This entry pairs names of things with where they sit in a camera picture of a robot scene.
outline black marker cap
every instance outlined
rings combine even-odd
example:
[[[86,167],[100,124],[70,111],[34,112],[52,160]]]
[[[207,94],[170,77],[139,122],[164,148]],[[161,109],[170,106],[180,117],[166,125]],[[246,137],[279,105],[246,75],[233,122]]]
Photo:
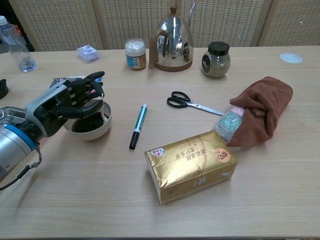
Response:
[[[132,138],[131,138],[131,142],[130,142],[130,145],[129,145],[130,149],[135,149],[136,148],[136,145],[137,145],[137,142],[138,142],[138,139],[139,139],[139,135],[140,135],[140,133],[138,133],[137,131],[133,132]]]

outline gold tissue package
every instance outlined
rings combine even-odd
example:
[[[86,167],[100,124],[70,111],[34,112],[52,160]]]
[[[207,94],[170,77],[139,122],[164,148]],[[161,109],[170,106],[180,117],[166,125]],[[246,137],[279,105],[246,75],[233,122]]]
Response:
[[[230,179],[238,163],[216,131],[144,154],[160,204]]]

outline brown liquid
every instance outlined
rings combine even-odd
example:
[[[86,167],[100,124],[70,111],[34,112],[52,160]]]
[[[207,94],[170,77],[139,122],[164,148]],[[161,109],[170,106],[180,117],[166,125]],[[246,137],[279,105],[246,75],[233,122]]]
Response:
[[[101,112],[96,112],[95,114],[86,117],[84,119],[76,120],[72,125],[72,132],[75,133],[87,133],[100,128],[104,124],[104,120],[101,117]]]

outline stainless steel kettle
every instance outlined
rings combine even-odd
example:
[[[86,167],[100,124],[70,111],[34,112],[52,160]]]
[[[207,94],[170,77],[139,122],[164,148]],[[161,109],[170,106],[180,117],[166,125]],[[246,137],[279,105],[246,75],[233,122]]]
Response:
[[[191,19],[196,3],[189,12],[189,22],[177,14],[177,5],[158,25],[150,39],[149,69],[178,72],[192,65],[194,42],[191,34]]]

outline cloth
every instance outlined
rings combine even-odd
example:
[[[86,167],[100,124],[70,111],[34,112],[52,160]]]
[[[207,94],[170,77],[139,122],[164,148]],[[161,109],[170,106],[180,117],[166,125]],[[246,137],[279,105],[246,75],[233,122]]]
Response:
[[[278,120],[292,96],[293,89],[289,85],[266,76],[231,99],[231,105],[245,109],[243,121],[228,146],[251,147],[272,138]]]

